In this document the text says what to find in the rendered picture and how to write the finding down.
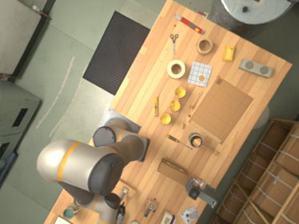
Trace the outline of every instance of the green floor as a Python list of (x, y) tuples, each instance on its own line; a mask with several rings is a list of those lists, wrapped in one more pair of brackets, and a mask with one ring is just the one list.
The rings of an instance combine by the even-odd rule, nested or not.
[[(39, 7), (46, 0), (39, 0)], [(116, 10), (151, 28), (165, 0), (57, 0), (53, 21), (42, 27), (16, 85), (42, 100), (20, 147), (19, 157), (0, 189), (0, 223), (43, 223), (62, 188), (36, 170), (39, 152), (52, 141), (88, 142), (113, 95), (82, 79), (94, 50)], [(209, 11), (212, 0), (179, 0), (190, 9)], [(269, 103), (270, 117), (295, 119), (299, 113), (299, 4), (253, 42), (291, 62), (293, 67)], [(253, 130), (216, 190), (221, 200), (266, 126)], [(208, 223), (209, 207), (199, 219)]]

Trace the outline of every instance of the yellow cup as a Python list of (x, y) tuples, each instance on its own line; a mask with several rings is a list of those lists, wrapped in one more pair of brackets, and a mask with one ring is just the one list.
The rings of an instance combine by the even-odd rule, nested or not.
[(161, 122), (162, 124), (168, 125), (171, 122), (171, 115), (167, 113), (163, 114), (161, 116)]
[(180, 86), (175, 90), (174, 93), (177, 98), (183, 98), (185, 97), (185, 88)]
[(173, 112), (177, 112), (181, 109), (181, 103), (178, 101), (178, 100), (173, 100), (171, 103), (170, 103), (170, 109), (173, 111)]

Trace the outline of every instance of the black mat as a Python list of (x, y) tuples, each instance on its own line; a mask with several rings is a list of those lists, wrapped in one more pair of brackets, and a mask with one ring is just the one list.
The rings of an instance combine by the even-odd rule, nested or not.
[(83, 78), (115, 95), (149, 32), (115, 11)]

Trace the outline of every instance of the scissors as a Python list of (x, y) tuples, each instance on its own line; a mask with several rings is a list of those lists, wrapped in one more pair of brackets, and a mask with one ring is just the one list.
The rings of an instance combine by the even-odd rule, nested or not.
[(173, 40), (173, 56), (175, 56), (175, 41), (178, 39), (178, 34), (171, 34), (170, 38)]

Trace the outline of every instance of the wooden table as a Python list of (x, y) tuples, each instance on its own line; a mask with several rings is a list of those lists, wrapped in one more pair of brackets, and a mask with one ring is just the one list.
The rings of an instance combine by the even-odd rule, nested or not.
[[(200, 35), (179, 22), (174, 17), (176, 13), (201, 27), (205, 30), (205, 34)], [(169, 38), (171, 34), (179, 34), (175, 44), (177, 53), (174, 58), (173, 43)], [(197, 42), (202, 38), (209, 38), (213, 42), (212, 51), (205, 56), (198, 54), (196, 49)], [(225, 46), (235, 46), (232, 62), (222, 61)], [(239, 70), (243, 58), (273, 67), (271, 78), (261, 78)], [(174, 59), (185, 63), (186, 72), (183, 78), (172, 79), (167, 74), (167, 66)], [(187, 83), (193, 61), (211, 65), (213, 70), (208, 87), (204, 89), (192, 110), (189, 105), (200, 92), (199, 87)], [(110, 105), (118, 113), (142, 126), (139, 134), (151, 139), (146, 160), (131, 162), (123, 171), (122, 180), (137, 189), (134, 197), (126, 202), (126, 218), (123, 223), (130, 223), (133, 220), (142, 224), (160, 223), (165, 211), (177, 216), (177, 224), (184, 223), (179, 214), (190, 206), (195, 206), (201, 214), (206, 202), (199, 198), (196, 201), (188, 198), (183, 185), (158, 173), (157, 167), (161, 159), (164, 157), (173, 159), (186, 167), (189, 174), (205, 179), (209, 185), (216, 188), (290, 67), (291, 64), (285, 60), (221, 28), (184, 6), (167, 0)], [(188, 135), (197, 130), (189, 125), (187, 115), (192, 115), (198, 108), (217, 76), (224, 78), (253, 98), (248, 110), (222, 145), (212, 139), (209, 140), (209, 147), (219, 151), (220, 154), (215, 155), (203, 148), (189, 150), (181, 144), (171, 142), (165, 137), (167, 134), (188, 144)], [(179, 86), (186, 88), (187, 95), (180, 100), (181, 110), (173, 113), (169, 109), (169, 103), (175, 99), (174, 90)], [(154, 96), (159, 97), (159, 114), (164, 112), (172, 114), (172, 122), (167, 126), (160, 123), (159, 117), (153, 116)], [(183, 130), (180, 129), (182, 123), (185, 124)], [(239, 135), (229, 156), (237, 131)], [(143, 217), (148, 198), (157, 200), (157, 209), (150, 220)], [(71, 201), (72, 198), (62, 191), (45, 223), (52, 223)], [(72, 223), (96, 223), (96, 219), (97, 214), (83, 210), (71, 221)]]

